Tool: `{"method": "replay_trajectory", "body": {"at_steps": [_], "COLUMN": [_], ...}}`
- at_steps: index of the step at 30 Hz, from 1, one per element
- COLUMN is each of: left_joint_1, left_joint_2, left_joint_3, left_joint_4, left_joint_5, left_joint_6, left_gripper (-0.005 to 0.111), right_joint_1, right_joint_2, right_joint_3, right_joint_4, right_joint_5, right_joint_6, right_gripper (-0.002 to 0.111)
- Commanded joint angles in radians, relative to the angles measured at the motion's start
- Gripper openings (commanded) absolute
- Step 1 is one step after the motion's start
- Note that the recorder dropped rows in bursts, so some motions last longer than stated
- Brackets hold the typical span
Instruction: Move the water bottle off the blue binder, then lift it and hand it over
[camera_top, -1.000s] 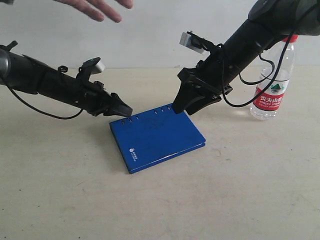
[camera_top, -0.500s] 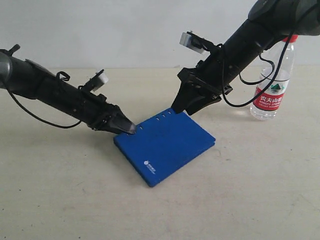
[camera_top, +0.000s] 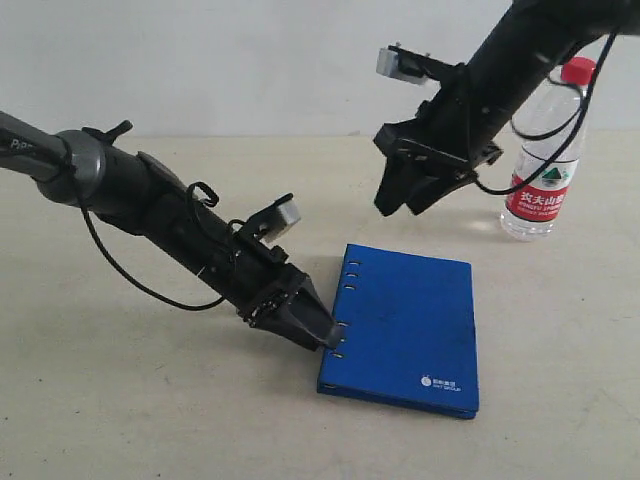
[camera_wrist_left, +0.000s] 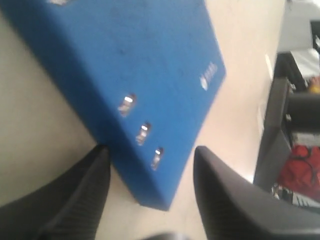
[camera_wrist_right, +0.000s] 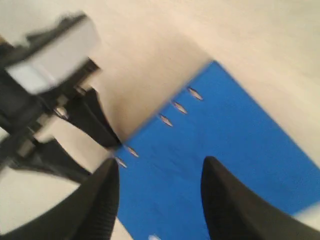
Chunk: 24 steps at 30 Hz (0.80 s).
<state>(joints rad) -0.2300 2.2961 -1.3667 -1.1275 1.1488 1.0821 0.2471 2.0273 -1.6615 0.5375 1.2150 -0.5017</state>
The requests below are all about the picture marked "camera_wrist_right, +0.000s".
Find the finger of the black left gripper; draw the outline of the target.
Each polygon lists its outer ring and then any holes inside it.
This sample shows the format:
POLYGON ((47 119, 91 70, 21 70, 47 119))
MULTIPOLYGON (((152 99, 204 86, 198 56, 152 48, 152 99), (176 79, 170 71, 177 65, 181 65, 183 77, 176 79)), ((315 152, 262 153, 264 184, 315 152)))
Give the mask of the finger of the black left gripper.
POLYGON ((47 142, 35 138, 28 140, 14 156, 14 169, 58 176, 79 184, 91 175, 56 139, 47 142))
POLYGON ((117 148, 122 145, 102 110, 98 92, 94 88, 84 94, 78 92, 64 108, 67 111, 67 121, 102 147, 117 148))

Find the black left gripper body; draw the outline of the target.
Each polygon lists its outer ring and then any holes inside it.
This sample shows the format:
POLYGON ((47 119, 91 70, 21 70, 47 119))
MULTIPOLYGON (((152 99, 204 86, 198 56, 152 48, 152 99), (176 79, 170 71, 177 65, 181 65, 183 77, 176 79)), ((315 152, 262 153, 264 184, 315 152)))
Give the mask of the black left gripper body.
POLYGON ((47 120, 57 114, 57 106, 70 97, 74 88, 69 77, 43 93, 30 94, 3 68, 0 69, 0 126, 7 133, 0 142, 0 167, 15 169, 15 155, 47 120))

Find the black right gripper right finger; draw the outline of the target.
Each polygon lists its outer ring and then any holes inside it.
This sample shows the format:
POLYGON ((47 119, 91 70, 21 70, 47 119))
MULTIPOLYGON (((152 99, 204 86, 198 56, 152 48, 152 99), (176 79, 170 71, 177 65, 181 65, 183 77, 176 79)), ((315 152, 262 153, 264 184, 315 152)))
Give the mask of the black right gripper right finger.
POLYGON ((320 232, 259 197, 215 157, 201 174, 201 200, 212 240, 318 240, 320 232))

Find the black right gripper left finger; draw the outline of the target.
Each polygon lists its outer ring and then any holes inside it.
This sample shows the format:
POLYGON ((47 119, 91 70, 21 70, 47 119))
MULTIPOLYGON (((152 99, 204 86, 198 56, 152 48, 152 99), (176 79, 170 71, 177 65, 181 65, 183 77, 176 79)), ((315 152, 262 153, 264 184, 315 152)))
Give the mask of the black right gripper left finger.
POLYGON ((107 159, 71 195, 2 240, 109 240, 120 199, 119 166, 107 159))

